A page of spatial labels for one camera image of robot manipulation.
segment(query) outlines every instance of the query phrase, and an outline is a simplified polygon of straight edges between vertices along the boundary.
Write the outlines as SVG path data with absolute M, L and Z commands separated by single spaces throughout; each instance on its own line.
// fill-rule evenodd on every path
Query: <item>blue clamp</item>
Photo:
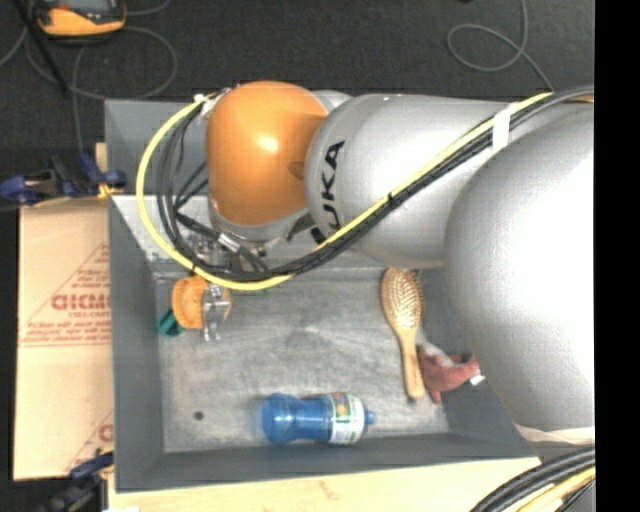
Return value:
M 105 481 L 99 472 L 113 464 L 113 452 L 101 454 L 71 470 L 72 484 L 62 492 L 48 499 L 37 510 L 47 512 L 77 512 L 94 496 L 106 492 Z
M 0 196 L 4 199 L 33 206 L 36 203 L 58 197 L 94 197 L 100 193 L 100 185 L 122 189 L 127 176 L 113 169 L 100 171 L 98 164 L 88 154 L 80 155 L 80 169 L 68 169 L 53 156 L 48 167 L 36 174 L 19 174 L 0 182 Z

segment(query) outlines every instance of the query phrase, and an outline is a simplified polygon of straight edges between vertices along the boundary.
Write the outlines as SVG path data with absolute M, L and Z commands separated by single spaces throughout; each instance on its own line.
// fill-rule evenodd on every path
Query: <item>orange device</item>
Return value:
M 214 224 L 269 239 L 270 225 L 303 211 L 307 150 L 326 117 L 318 97 L 288 83 L 251 82 L 224 95 L 207 128 Z
M 33 12 L 38 26 L 60 39 L 101 37 L 120 30 L 126 20 L 121 0 L 36 0 Z

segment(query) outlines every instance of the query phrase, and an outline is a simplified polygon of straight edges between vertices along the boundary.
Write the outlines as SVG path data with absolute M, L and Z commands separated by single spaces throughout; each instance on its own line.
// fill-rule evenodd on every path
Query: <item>bottle label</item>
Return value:
M 364 432 L 365 412 L 362 401 L 349 393 L 330 393 L 327 395 L 332 407 L 333 431 L 329 438 L 331 444 L 353 444 Z

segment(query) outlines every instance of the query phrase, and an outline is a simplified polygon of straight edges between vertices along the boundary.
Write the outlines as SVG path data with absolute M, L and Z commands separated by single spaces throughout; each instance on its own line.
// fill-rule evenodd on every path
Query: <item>cardboard sheet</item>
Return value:
M 107 203 L 20 215 L 14 479 L 66 476 L 113 443 Z

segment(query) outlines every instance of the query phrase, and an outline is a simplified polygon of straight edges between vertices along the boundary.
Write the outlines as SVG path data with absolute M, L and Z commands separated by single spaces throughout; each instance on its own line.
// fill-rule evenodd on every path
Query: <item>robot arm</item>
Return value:
M 310 216 L 325 241 L 278 268 L 229 270 L 154 234 L 144 201 L 140 213 L 177 261 L 234 289 L 275 286 L 349 247 L 389 266 L 443 266 L 483 374 L 553 459 L 595 444 L 592 94 L 507 105 L 246 84 L 209 115 L 212 236 L 255 255 Z

